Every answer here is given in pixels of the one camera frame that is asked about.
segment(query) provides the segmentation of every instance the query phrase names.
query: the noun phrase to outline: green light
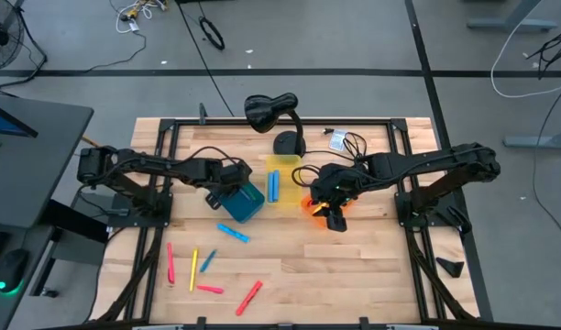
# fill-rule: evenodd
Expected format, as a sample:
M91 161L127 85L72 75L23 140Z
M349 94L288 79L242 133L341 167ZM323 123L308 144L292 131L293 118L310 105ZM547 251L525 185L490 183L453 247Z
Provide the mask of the green light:
M16 288L13 289L12 291L10 291L10 292L0 292L0 293L1 293L1 295L6 296L6 297L15 296L15 295L20 291L20 289L22 288L22 285L23 285L23 284L24 284L24 280L22 280L22 281L16 286Z

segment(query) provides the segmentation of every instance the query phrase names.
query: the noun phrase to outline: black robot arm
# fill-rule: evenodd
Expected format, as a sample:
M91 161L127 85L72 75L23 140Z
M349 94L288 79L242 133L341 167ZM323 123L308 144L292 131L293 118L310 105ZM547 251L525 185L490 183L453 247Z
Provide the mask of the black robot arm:
M155 189L140 186L125 174L136 172L178 179L195 188L206 188L218 195L232 194L248 182L252 169L242 159L190 157L184 160L167 159L111 147L81 150L77 179L88 186L105 185L124 195L141 213L160 213L162 206Z
M346 231L341 206L361 193L387 189L410 175L448 171L430 186L411 191L410 212L422 213L437 204L439 198L468 182L494 180L501 172L495 155L494 150L478 143L411 156L375 153L357 159L353 166L326 164L319 169L319 177L306 186L311 188L314 204L326 204L317 215L326 217L327 227ZM298 170L293 172L295 182Z

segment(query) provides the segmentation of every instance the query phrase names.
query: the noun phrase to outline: transparent yellow container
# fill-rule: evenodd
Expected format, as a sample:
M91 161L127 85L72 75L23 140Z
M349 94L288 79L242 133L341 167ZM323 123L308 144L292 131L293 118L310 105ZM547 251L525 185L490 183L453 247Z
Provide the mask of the transparent yellow container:
M266 202L273 206L298 206L303 198L303 188L292 180L292 171L301 166L301 157L297 155L269 155L266 157ZM279 170L279 200L270 203L268 198L268 174Z

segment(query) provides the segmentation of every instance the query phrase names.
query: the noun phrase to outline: black desk lamp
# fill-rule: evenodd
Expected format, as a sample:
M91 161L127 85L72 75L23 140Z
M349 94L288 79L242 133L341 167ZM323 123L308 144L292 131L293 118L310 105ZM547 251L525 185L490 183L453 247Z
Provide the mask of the black desk lamp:
M281 115L289 115L297 126L297 132L285 131L274 138L272 149L277 155L298 155L305 154L305 140L303 139L303 124L295 112L299 100L293 93L270 98L265 95L252 95L244 102L246 119L259 133L270 131L276 124Z

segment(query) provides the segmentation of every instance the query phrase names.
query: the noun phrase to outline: concrete floor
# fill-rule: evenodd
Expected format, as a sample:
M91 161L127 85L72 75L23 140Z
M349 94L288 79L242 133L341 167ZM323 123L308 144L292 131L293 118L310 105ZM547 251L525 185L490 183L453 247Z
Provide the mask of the concrete floor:
M27 0L26 20L49 54L47 70L83 70L127 58L141 43L115 32L115 13L105 0ZM129 5L113 0L116 6ZM517 1L474 3L457 0L414 2L434 70L489 70L506 34L469 30L468 17L505 15ZM197 4L183 6L197 17ZM403 1L236 0L204 3L208 17L225 37L219 52L200 38L212 69L366 68L420 70ZM523 53L535 51L561 31L561 0L544 1L532 15L553 19L557 31L516 35L497 70L531 70ZM147 49L126 69L202 69L176 7L139 20ZM192 26L196 36L202 36ZM561 70L561 61L555 67ZM25 51L7 70L29 69ZM270 76L215 77L237 116L250 94L294 92L301 116L430 116L421 77ZM498 79L506 93L522 94L558 86L561 79ZM452 144L478 141L494 148L503 172L492 183L466 187L494 319L561 325L561 234L533 198L531 150L507 149L505 134L537 134L556 94L526 99L496 95L485 78L438 78L435 86ZM127 147L139 116L196 116L203 102L210 116L228 116L207 77L46 77L8 92L21 97L87 105L95 110L87 134L118 148ZM546 129L561 129L561 103ZM79 186L76 159L54 197L69 203ZM540 151L538 192L561 221L561 152ZM10 329L79 323L89 311L96 267L62 263L49 286L57 299L26 298Z

